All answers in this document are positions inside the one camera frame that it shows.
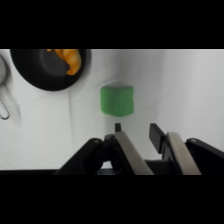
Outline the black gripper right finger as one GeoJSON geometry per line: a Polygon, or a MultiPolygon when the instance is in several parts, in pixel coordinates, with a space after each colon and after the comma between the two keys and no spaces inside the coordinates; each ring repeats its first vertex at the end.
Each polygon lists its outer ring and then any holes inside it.
{"type": "Polygon", "coordinates": [[[148,161],[155,175],[224,175],[224,152],[199,139],[183,141],[178,133],[165,134],[155,123],[149,139],[161,155],[148,161]]]}

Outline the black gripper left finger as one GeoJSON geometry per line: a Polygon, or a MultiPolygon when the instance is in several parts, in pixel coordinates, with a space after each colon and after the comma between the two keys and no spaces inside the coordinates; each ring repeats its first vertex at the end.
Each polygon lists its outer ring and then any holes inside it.
{"type": "Polygon", "coordinates": [[[153,175],[120,123],[103,140],[88,140],[56,175],[97,175],[105,162],[111,163],[115,175],[153,175]]]}

